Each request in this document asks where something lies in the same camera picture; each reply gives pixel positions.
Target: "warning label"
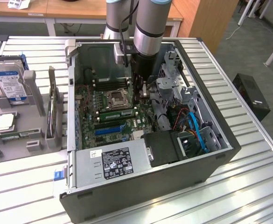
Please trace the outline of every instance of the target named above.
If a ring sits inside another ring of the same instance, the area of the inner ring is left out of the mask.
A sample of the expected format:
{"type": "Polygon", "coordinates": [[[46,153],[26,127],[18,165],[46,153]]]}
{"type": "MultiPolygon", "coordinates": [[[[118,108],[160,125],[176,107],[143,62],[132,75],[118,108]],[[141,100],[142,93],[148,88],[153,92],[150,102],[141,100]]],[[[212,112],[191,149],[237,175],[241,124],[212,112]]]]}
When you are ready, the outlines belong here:
{"type": "Polygon", "coordinates": [[[0,86],[10,100],[19,101],[26,99],[27,95],[23,85],[19,82],[17,71],[0,71],[0,86]]]}
{"type": "Polygon", "coordinates": [[[111,179],[133,173],[129,148],[120,148],[102,153],[104,178],[111,179]]]}

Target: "white sticker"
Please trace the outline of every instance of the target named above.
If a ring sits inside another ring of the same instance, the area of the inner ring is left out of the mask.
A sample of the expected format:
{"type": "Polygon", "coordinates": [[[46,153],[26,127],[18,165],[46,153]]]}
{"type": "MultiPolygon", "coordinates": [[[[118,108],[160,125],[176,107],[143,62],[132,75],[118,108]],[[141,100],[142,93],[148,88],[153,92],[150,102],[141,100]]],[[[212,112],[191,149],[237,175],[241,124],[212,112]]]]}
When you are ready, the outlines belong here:
{"type": "Polygon", "coordinates": [[[0,71],[0,86],[10,100],[20,101],[26,99],[27,95],[23,85],[19,82],[17,71],[0,71]]]}
{"type": "Polygon", "coordinates": [[[44,16],[44,14],[41,14],[41,13],[29,13],[28,15],[31,15],[31,16],[44,16]]]}
{"type": "Polygon", "coordinates": [[[119,118],[121,115],[119,114],[115,114],[115,115],[111,115],[111,116],[106,116],[105,119],[110,119],[110,118],[119,118]]]}
{"type": "Polygon", "coordinates": [[[101,154],[102,154],[102,149],[90,151],[91,158],[100,157],[101,154]]]}
{"type": "Polygon", "coordinates": [[[19,133],[20,137],[27,137],[29,132],[19,133]]]}
{"type": "Polygon", "coordinates": [[[122,111],[122,115],[131,115],[132,111],[122,111]]]}
{"type": "Polygon", "coordinates": [[[132,166],[128,166],[128,167],[126,167],[126,169],[125,169],[125,170],[130,170],[130,169],[132,169],[132,166]]]}
{"type": "Polygon", "coordinates": [[[5,137],[5,138],[1,138],[2,141],[6,141],[6,140],[12,140],[12,139],[18,139],[19,136],[15,135],[15,136],[10,136],[10,137],[5,137]]]}

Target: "black box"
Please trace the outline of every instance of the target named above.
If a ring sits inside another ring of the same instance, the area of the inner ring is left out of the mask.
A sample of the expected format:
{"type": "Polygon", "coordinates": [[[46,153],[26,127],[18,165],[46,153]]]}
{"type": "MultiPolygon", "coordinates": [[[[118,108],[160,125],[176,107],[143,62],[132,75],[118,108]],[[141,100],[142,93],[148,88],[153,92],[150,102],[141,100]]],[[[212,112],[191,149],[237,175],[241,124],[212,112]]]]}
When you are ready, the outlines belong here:
{"type": "Polygon", "coordinates": [[[270,108],[254,78],[238,73],[233,84],[259,121],[264,119],[270,108]]]}

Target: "slotted metal table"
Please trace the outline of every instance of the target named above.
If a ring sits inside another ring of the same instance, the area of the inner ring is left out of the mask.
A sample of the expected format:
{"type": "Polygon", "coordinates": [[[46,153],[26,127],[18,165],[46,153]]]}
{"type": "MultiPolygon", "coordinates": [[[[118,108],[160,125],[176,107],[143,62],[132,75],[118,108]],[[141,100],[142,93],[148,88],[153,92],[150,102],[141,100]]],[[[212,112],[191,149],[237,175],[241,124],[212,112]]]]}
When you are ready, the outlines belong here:
{"type": "MultiPolygon", "coordinates": [[[[0,42],[0,55],[26,55],[42,93],[49,90],[46,70],[50,65],[56,69],[56,82],[64,93],[63,134],[67,128],[66,39],[69,37],[10,36],[8,41],[0,42]]],[[[241,144],[241,151],[204,183],[86,223],[273,224],[272,139],[204,43],[195,38],[178,39],[241,144]]],[[[66,154],[61,150],[0,163],[1,224],[71,223],[59,200],[53,197],[53,173],[66,164],[66,154]]]]}

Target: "blue pcie slot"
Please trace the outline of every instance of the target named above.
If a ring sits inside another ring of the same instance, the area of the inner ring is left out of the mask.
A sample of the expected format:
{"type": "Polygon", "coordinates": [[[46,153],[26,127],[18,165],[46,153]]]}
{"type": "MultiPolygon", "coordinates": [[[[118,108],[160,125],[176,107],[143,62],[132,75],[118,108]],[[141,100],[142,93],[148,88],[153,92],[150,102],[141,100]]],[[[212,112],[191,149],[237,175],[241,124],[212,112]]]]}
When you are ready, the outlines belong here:
{"type": "Polygon", "coordinates": [[[108,129],[96,130],[95,135],[111,134],[111,133],[117,133],[117,132],[121,132],[121,131],[122,131],[121,127],[111,127],[108,129]]]}

